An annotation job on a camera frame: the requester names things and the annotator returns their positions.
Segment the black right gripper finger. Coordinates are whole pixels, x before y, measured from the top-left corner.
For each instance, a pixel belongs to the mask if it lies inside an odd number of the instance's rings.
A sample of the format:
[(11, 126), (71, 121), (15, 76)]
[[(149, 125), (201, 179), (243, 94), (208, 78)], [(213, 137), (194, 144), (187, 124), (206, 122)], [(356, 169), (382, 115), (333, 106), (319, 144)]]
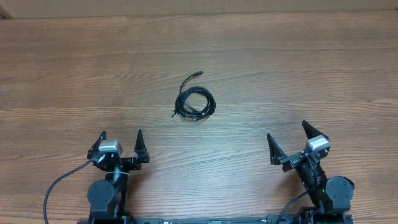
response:
[(323, 134), (321, 131), (317, 130), (314, 128), (310, 123), (308, 123), (306, 120), (303, 120), (301, 122), (302, 127), (305, 131), (305, 134), (308, 139), (315, 138), (317, 136), (323, 136), (326, 140), (329, 140), (329, 137), (326, 134)]
[(275, 139), (270, 133), (267, 134), (267, 141), (269, 144), (270, 162), (272, 165), (280, 165), (280, 161), (286, 158), (286, 154), (276, 143)]

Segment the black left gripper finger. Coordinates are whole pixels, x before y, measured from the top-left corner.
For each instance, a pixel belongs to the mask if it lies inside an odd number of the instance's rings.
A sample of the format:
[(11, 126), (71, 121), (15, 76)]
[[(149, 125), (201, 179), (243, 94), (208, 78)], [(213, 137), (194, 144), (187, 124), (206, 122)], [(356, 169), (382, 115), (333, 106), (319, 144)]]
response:
[(144, 143), (142, 129), (138, 130), (134, 152), (137, 154), (137, 160), (140, 163), (149, 163), (150, 156)]
[(99, 146), (103, 140), (107, 139), (107, 134), (106, 131), (102, 131), (99, 138), (96, 140), (96, 142), (89, 148), (87, 152), (87, 158), (91, 159), (93, 157), (93, 154), (97, 151), (99, 151)]

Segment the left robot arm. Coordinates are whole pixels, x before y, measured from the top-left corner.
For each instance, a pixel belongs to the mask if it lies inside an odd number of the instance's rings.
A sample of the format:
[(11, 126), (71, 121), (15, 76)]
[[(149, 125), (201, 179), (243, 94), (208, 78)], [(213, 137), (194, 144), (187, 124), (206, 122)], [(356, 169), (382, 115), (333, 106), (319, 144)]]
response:
[(150, 161), (141, 130), (137, 132), (135, 157), (123, 157), (117, 139), (108, 140), (103, 131), (88, 150), (87, 158), (95, 167), (105, 172), (104, 179), (92, 183), (87, 192), (90, 203), (89, 223), (135, 223), (126, 211), (129, 172), (142, 169)]

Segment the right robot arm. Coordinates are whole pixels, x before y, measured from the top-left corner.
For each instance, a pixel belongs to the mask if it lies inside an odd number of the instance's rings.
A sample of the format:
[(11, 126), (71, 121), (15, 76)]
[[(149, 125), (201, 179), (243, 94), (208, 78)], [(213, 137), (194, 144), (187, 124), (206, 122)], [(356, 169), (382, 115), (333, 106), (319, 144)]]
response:
[[(305, 188), (305, 192), (290, 201), (278, 215), (268, 215), (267, 223), (353, 223), (351, 215), (351, 199), (354, 195), (354, 183), (346, 177), (334, 176), (328, 178), (322, 169), (320, 161), (330, 151), (330, 138), (314, 128), (306, 120), (302, 127), (308, 138), (305, 149), (288, 156), (276, 143), (271, 134), (267, 134), (272, 165), (282, 166), (284, 172), (296, 170)], [(302, 207), (296, 214), (286, 214), (286, 211), (300, 198), (308, 195), (312, 201), (311, 207)]]

